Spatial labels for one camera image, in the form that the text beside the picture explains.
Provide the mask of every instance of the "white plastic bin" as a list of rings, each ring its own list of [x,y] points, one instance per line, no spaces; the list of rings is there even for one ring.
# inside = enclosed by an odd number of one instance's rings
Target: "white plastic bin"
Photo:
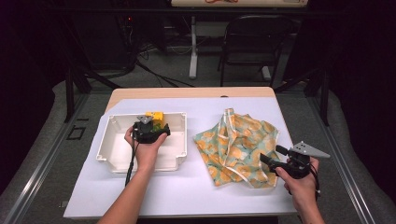
[[[138,121],[137,116],[141,114],[108,117],[96,160],[106,163],[113,173],[128,172],[132,148],[124,140],[124,135],[128,128]],[[163,113],[163,123],[168,123],[171,135],[166,138],[158,151],[155,171],[175,171],[187,158],[186,113]],[[137,162],[134,161],[134,171],[137,166]]]

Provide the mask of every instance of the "patterned fabric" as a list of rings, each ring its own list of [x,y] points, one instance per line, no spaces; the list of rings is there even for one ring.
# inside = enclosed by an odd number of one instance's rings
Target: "patterned fabric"
[[[260,162],[260,154],[278,159],[278,130],[266,121],[226,109],[219,123],[194,136],[194,142],[216,186],[246,181],[253,188],[271,188],[277,177]]]

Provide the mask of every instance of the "yellow object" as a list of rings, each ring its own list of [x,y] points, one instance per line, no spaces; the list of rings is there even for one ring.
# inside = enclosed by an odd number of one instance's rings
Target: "yellow object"
[[[154,130],[161,129],[163,127],[163,112],[146,112],[146,116],[152,116],[152,124],[154,125]]]

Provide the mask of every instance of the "white tabletop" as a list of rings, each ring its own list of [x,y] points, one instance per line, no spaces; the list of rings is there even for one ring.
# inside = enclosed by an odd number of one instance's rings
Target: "white tabletop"
[[[272,123],[280,131],[278,144],[292,142],[275,97],[162,98],[121,100],[101,117],[90,153],[75,185],[64,217],[101,217],[124,188],[126,174],[112,174],[95,157],[110,115],[146,111],[187,113],[187,159],[174,172],[154,173],[141,217],[273,216],[295,214],[291,196],[278,179],[275,188],[251,189],[244,182],[215,187],[193,137],[214,127],[224,109]]]

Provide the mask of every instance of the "human hand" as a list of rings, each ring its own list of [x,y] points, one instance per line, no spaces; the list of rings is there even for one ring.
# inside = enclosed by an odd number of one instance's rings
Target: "human hand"
[[[129,145],[134,145],[136,149],[136,160],[137,160],[137,172],[149,172],[152,173],[155,168],[155,161],[157,160],[158,149],[165,141],[168,136],[166,133],[162,133],[157,141],[151,144],[139,144],[132,138],[133,127],[130,127],[124,136],[124,139]]]
[[[318,170],[319,161],[311,157],[310,162]],[[285,189],[291,192],[294,207],[299,213],[312,206],[317,207],[316,180],[312,174],[294,179],[281,167],[276,167],[276,173],[285,180]]]

